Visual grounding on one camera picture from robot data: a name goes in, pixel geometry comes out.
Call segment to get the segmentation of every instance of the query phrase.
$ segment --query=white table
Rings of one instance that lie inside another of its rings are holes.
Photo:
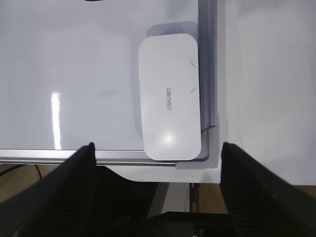
[[[54,92],[62,149],[90,141],[143,149],[134,47],[151,25],[197,22],[196,9],[191,0],[1,0],[0,149],[59,148]],[[218,0],[218,117],[210,129],[218,167],[110,168],[136,181],[219,183],[228,141],[291,184],[316,185],[315,10],[314,0]]]

